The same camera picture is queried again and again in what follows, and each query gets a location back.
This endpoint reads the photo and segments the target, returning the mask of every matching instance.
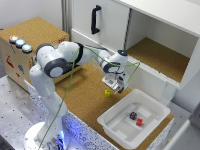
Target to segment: white wall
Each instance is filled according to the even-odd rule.
[[[36,16],[62,29],[61,0],[0,0],[0,28]]]
[[[173,102],[192,112],[200,102],[200,71],[181,90],[178,90]]]

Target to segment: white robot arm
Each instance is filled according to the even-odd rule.
[[[57,78],[67,72],[66,65],[68,63],[73,63],[75,53],[78,49],[79,51],[75,59],[76,65],[85,64],[93,57],[103,70],[102,74],[104,77],[102,81],[107,86],[119,93],[127,87],[126,83],[129,75],[124,71],[124,67],[119,65],[126,65],[128,56],[126,52],[122,50],[119,50],[111,56],[106,49],[83,46],[82,44],[74,42],[62,42],[57,49],[54,49],[54,47],[47,43],[40,45],[36,52],[37,63],[30,70],[33,86],[37,90],[38,95],[42,97],[41,100],[48,109],[45,124],[37,134],[36,141],[38,141],[38,143],[42,142],[62,101],[55,92],[55,85],[51,78]],[[43,149],[45,149],[46,146],[48,147],[49,143],[55,141],[56,136],[63,130],[61,121],[62,116],[65,115],[66,111],[67,106],[63,103],[61,110],[53,123],[53,127],[49,130],[43,141]]]

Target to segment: cabinet door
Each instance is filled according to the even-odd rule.
[[[100,32],[92,34],[92,10],[96,5],[101,10],[96,13],[96,28]],[[72,28],[96,41],[103,47],[124,49],[130,9],[113,0],[74,0]]]

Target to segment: sink basin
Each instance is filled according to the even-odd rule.
[[[130,119],[130,113],[143,119],[142,126]],[[137,148],[167,117],[170,109],[144,92],[135,89],[103,113],[98,119],[105,133],[125,149]]]

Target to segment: yellow object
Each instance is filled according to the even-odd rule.
[[[110,91],[109,90],[105,90],[105,97],[110,97]]]

